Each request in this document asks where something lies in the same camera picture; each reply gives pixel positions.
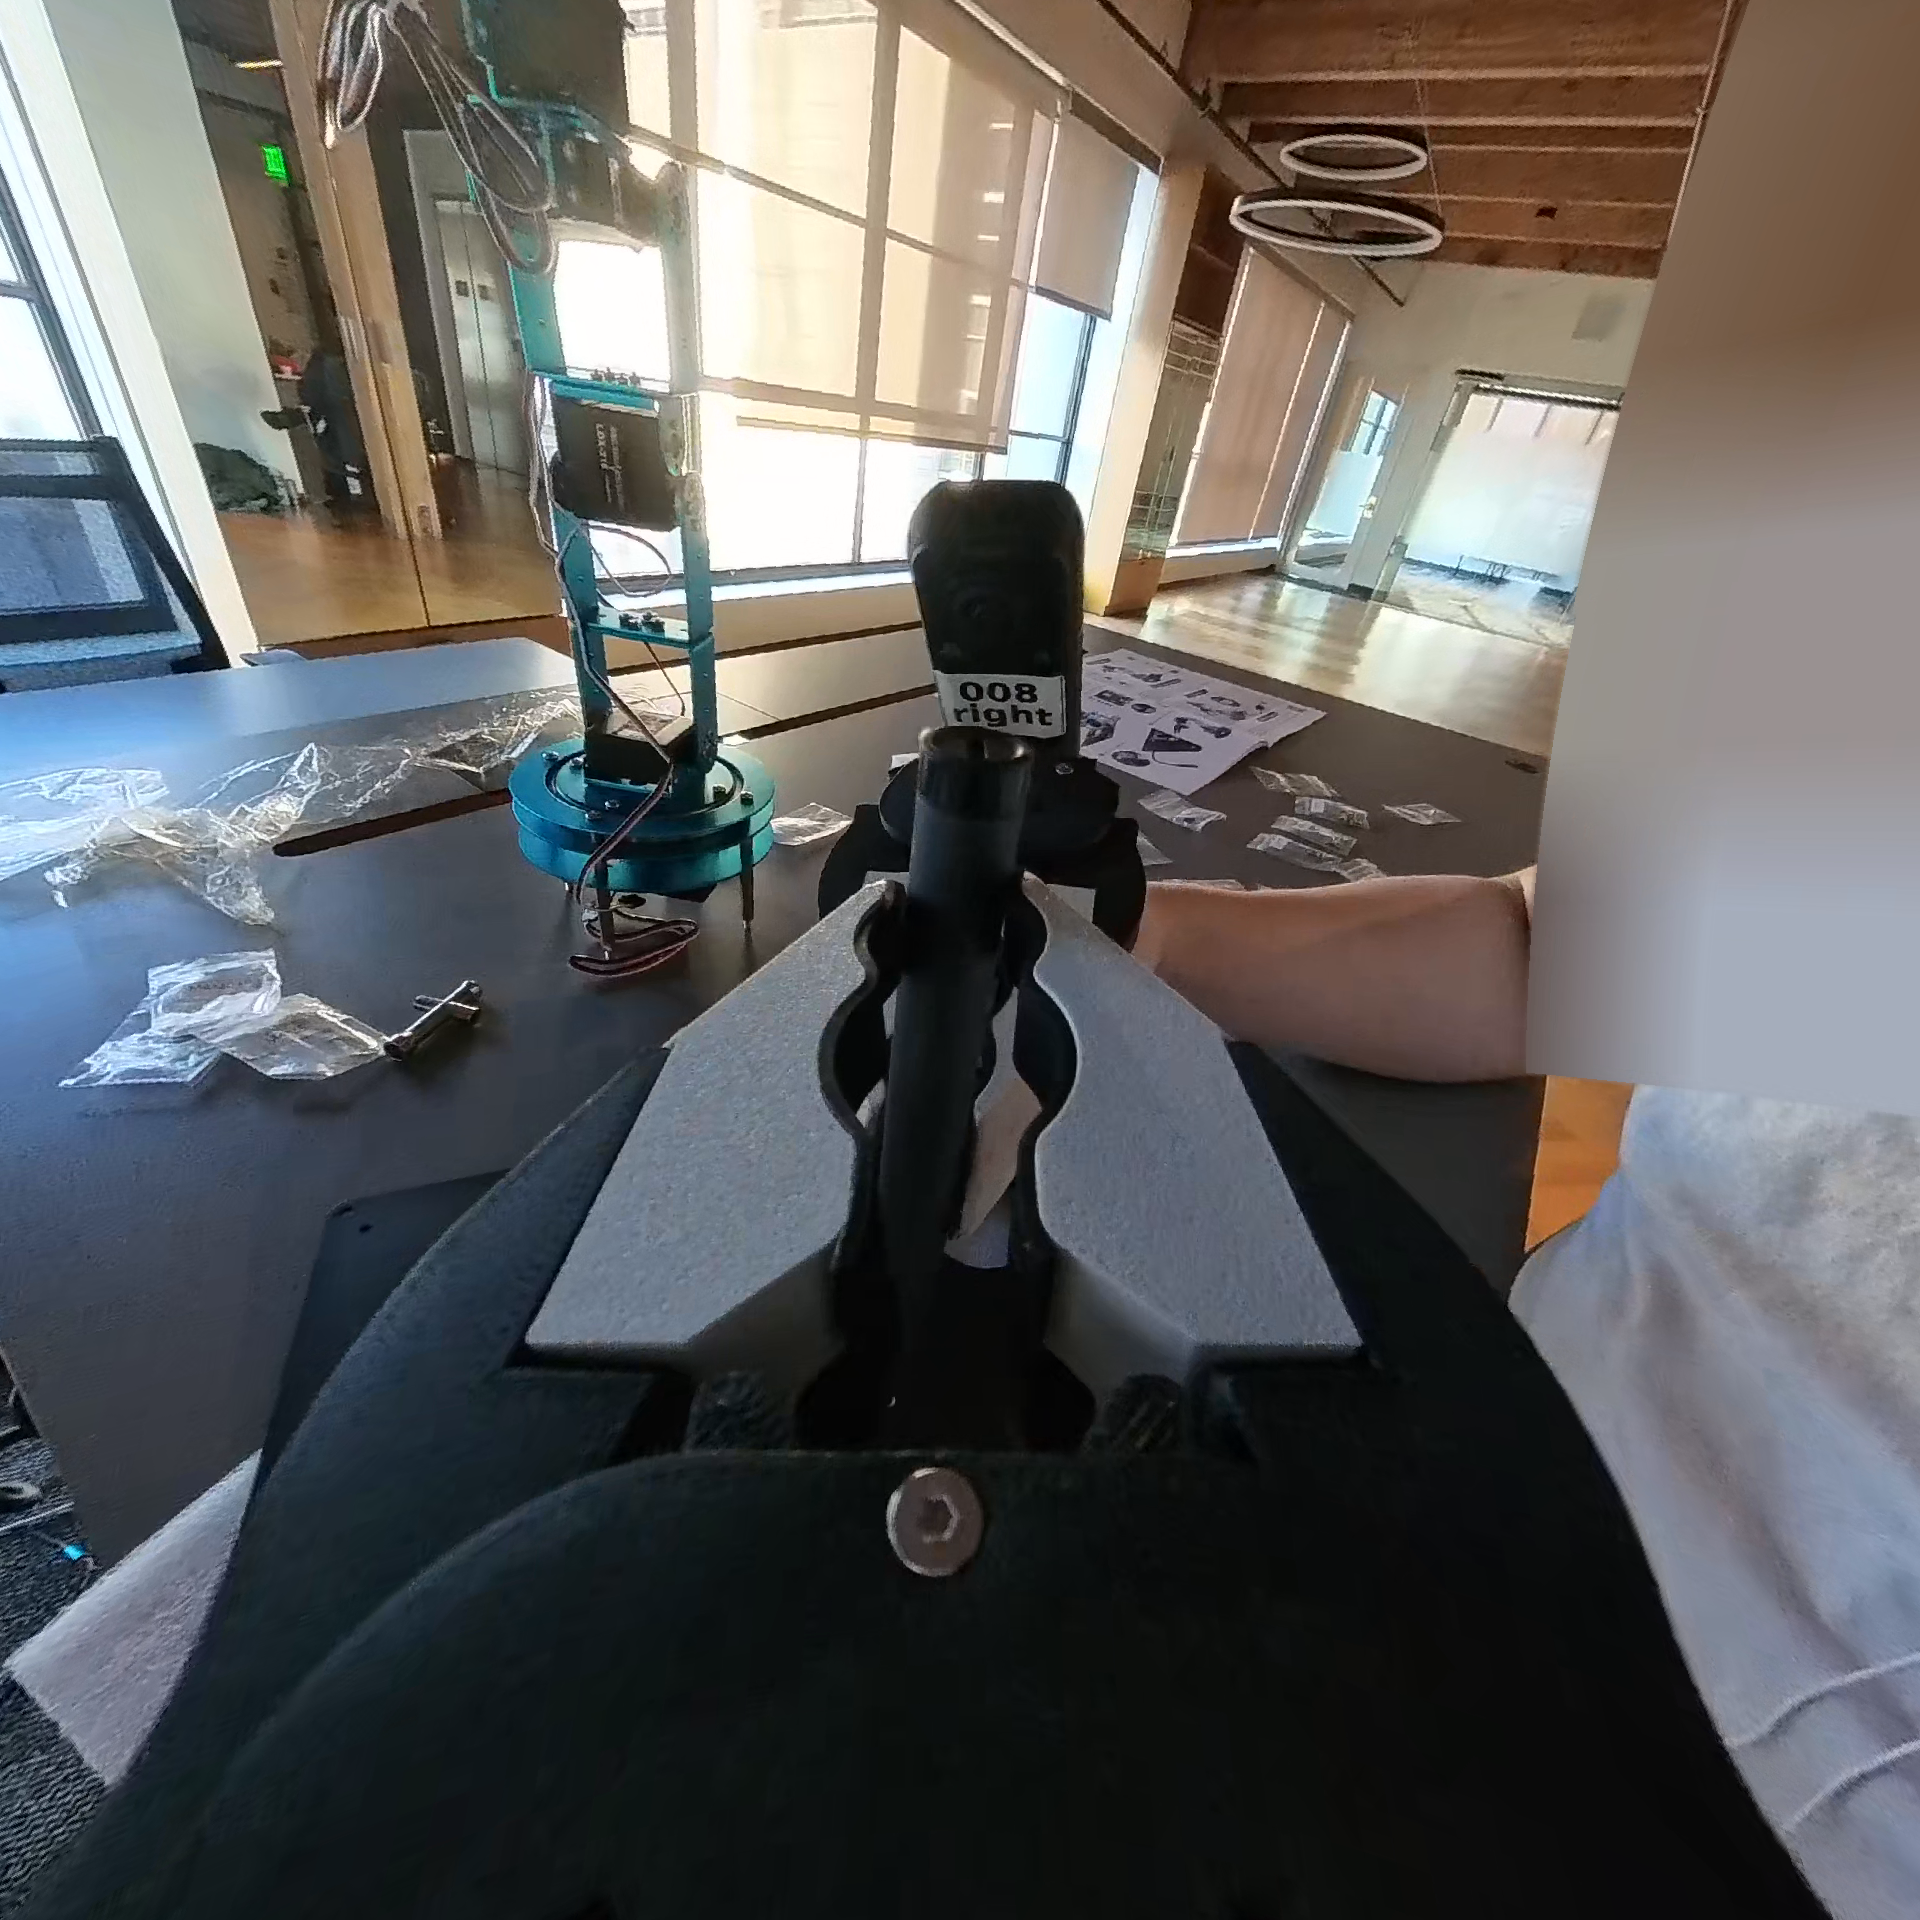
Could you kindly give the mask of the person's right forearm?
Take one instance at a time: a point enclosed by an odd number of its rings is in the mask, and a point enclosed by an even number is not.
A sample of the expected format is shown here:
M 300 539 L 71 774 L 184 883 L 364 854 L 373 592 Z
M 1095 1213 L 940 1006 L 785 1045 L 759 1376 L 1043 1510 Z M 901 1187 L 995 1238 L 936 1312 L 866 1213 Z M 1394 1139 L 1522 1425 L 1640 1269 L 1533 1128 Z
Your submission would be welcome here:
M 1537 876 L 1161 880 L 1135 955 L 1229 1041 L 1413 1084 L 1496 1084 L 1528 1067 Z

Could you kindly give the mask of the black electric screwdriver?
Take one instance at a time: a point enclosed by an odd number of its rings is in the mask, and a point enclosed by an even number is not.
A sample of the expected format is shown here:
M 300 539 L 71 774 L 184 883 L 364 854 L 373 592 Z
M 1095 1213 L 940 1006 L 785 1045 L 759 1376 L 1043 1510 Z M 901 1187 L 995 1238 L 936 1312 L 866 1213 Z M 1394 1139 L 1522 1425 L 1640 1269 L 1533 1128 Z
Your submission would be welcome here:
M 885 1433 L 898 1448 L 1019 1449 L 1045 1269 L 948 1259 L 972 1171 L 976 1072 L 1019 883 L 1033 758 L 1013 736 L 921 736 L 901 978 L 879 1144 L 880 1258 L 897 1302 Z

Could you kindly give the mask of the printed instruction sheet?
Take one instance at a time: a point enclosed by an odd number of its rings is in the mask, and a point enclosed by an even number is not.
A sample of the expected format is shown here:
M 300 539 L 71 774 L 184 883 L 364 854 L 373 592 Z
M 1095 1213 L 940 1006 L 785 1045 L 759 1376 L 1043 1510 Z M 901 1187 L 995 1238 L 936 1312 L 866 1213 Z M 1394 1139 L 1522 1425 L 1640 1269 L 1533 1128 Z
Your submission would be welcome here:
M 1129 650 L 1083 658 L 1083 757 L 1191 801 L 1323 718 L 1281 696 L 1209 678 Z

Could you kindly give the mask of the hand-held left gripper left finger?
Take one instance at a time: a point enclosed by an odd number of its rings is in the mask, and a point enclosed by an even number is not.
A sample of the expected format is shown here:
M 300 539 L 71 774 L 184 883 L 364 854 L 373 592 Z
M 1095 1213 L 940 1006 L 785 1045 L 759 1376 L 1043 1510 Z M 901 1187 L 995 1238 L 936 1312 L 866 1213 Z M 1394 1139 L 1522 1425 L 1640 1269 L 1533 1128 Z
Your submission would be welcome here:
M 874 880 L 666 1046 L 529 1325 L 531 1349 L 841 1349 L 833 1253 L 858 1133 L 825 1089 L 834 1014 L 868 984 Z

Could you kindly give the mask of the person in white shirt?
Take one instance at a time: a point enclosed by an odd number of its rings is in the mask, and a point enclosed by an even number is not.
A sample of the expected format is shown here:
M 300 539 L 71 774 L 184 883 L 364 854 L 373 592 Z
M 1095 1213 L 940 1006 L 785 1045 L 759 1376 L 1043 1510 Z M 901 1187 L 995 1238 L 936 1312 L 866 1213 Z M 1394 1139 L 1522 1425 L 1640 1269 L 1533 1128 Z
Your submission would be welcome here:
M 1640 1089 L 1511 1310 L 1832 1916 L 1919 1916 L 1919 1123 Z

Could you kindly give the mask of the scattered small hardware bags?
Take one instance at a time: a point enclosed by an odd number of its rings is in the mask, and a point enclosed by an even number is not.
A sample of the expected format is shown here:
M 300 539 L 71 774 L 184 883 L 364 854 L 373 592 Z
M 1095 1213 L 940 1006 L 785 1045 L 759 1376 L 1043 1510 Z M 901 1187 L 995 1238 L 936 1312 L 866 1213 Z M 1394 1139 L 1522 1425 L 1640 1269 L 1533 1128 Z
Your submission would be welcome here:
M 1463 818 L 1431 801 L 1360 803 L 1315 772 L 1256 764 L 1229 784 L 1229 801 L 1259 797 L 1268 814 L 1247 849 L 1298 873 L 1357 883 L 1388 876 L 1380 849 L 1392 832 L 1452 832 Z

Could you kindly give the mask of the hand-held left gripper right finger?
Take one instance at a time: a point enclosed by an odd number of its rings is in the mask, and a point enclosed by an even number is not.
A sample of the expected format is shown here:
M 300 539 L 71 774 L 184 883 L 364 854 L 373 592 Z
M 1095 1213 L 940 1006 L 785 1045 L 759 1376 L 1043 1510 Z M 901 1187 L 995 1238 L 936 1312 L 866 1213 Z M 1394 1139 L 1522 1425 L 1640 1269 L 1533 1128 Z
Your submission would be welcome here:
M 1053 1354 L 1357 1354 L 1213 1021 L 1045 883 L 1031 978 L 1073 1082 L 1033 1150 Z

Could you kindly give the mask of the white roller blind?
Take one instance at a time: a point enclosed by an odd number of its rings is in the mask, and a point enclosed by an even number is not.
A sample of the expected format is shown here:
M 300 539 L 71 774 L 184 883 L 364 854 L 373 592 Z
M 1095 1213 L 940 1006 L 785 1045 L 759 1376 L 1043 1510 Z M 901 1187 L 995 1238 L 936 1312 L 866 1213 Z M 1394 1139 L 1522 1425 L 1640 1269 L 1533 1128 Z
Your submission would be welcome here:
M 1283 533 L 1354 328 L 1352 313 L 1265 254 L 1243 251 L 1173 547 Z
M 625 5 L 633 147 L 690 170 L 704 386 L 999 452 L 1061 115 L 959 5 Z
M 1028 280 L 1036 292 L 1097 320 L 1114 316 L 1138 176 L 1137 161 L 1081 117 L 1056 123 Z

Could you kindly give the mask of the crumpled clear plastic wrap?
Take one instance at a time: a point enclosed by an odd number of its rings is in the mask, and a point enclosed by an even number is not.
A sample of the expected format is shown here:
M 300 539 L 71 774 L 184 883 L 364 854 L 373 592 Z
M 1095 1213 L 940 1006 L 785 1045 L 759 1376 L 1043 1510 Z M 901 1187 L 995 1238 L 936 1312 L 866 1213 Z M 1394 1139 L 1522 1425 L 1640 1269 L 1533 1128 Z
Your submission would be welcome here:
M 495 794 L 524 754 L 578 723 L 572 696 L 540 691 L 351 724 L 348 736 L 301 728 L 289 748 L 215 752 L 205 778 L 103 764 L 15 778 L 3 877 L 37 877 L 67 906 L 95 873 L 149 868 L 229 921 L 267 929 L 267 857 L 300 829 L 380 821 L 423 778 Z

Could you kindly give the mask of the glass double door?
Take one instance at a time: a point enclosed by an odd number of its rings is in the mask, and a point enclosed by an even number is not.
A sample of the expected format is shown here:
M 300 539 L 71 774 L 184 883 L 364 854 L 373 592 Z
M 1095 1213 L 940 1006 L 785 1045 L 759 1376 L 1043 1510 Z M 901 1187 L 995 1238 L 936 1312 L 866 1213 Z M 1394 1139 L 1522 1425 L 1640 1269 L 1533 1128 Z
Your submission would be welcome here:
M 1619 413 L 1619 392 L 1458 376 L 1394 568 L 1532 585 L 1570 603 Z

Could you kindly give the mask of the black metal base plate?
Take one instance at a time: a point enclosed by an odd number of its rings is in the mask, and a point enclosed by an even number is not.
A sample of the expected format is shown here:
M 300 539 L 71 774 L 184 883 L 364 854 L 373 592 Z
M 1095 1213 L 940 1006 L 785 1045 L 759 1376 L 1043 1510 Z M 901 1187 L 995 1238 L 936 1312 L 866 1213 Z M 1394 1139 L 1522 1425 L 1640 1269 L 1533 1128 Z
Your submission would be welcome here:
M 292 1340 L 279 1369 L 256 1486 L 276 1472 L 339 1368 L 445 1233 L 504 1179 L 492 1168 L 340 1203 L 328 1213 Z

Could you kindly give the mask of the metal cross socket wrench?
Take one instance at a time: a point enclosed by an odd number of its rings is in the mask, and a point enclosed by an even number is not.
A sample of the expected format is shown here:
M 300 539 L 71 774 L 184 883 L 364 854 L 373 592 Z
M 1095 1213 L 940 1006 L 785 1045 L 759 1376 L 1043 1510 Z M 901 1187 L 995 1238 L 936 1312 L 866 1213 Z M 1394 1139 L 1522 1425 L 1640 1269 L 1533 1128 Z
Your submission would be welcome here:
M 380 1051 L 386 1060 L 407 1065 L 441 1043 L 443 1036 L 466 1030 L 484 1013 L 484 989 L 476 978 L 461 980 L 445 994 L 418 994 L 416 1018 L 383 1038 Z

